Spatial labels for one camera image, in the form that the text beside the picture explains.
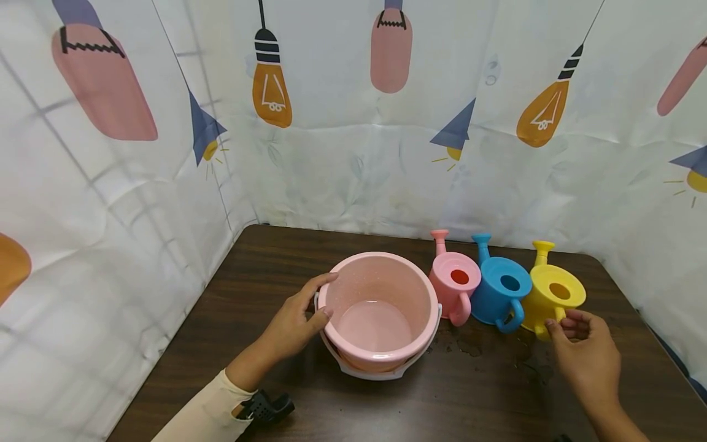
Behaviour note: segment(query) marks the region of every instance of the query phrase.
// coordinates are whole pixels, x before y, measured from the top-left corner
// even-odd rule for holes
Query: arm
[[[649,442],[619,403],[621,354],[606,322],[591,313],[567,310],[567,318],[559,324],[548,319],[545,325],[560,372],[601,442]]]
[[[329,322],[331,308],[317,311],[309,321],[305,310],[314,292],[337,277],[334,273],[319,275],[288,298],[257,341],[198,392],[153,442],[233,442],[243,434],[251,420],[236,419],[243,410],[240,404],[254,395],[275,364],[299,353]]]

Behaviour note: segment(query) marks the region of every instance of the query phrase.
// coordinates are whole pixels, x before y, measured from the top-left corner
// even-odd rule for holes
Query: toy watering can
[[[448,252],[444,239],[448,230],[431,231],[435,238],[437,257],[432,263],[430,282],[442,304],[442,318],[449,319],[455,327],[464,325],[472,312],[469,297],[481,282],[479,266],[466,255]]]
[[[584,303],[587,292],[570,272],[547,263],[547,254],[555,247],[554,243],[533,241],[532,244],[537,255],[535,266],[530,270],[532,290],[521,302],[525,310],[521,326],[534,332],[541,341],[549,341],[545,320],[561,321],[566,308],[577,308]]]
[[[479,245],[481,283],[472,297],[472,315],[484,324],[495,325],[502,333],[516,331],[525,319],[520,300],[532,289],[528,272],[508,258],[491,257],[491,235],[472,235]],[[513,318],[505,323],[509,314]]]

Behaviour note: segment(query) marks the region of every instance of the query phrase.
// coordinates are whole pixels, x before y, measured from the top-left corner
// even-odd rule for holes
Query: white curtain
[[[10,0],[0,22],[3,440],[107,435],[255,222],[552,240],[707,383],[699,0]]]

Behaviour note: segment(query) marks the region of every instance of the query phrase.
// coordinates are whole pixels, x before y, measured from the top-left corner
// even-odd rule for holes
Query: yellow light bulb
[[[567,103],[570,78],[579,63],[583,47],[584,44],[577,48],[565,63],[557,81],[542,91],[518,119],[515,133],[528,146],[542,147],[555,135]]]
[[[447,155],[453,160],[459,161],[462,158],[462,149],[447,147]]]
[[[211,161],[216,153],[216,149],[218,149],[218,140],[213,140],[208,146],[206,146],[206,150],[204,151],[204,160]]]
[[[686,181],[687,185],[697,192],[707,193],[707,177],[700,175],[694,170],[690,170],[687,174]]]
[[[277,39],[262,28],[255,34],[258,64],[253,75],[253,105],[263,120],[277,127],[292,124],[292,107],[280,66]]]

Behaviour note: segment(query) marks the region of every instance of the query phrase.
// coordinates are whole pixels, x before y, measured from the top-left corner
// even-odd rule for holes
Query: bulb cord
[[[606,0],[602,0],[602,4],[599,5],[599,10],[597,11],[597,14],[594,16],[594,20],[592,20],[592,24],[589,25],[589,29],[587,30],[587,35],[584,36],[584,40],[582,40],[582,44],[584,45],[584,42],[587,41],[587,37],[589,37],[589,32],[591,32],[592,27],[594,27],[594,22],[597,21],[597,17],[599,16],[599,12],[601,12],[602,7],[604,6],[604,2]]]
[[[265,29],[265,12],[263,12],[263,0],[258,0],[258,6],[260,6],[260,24],[262,29]]]

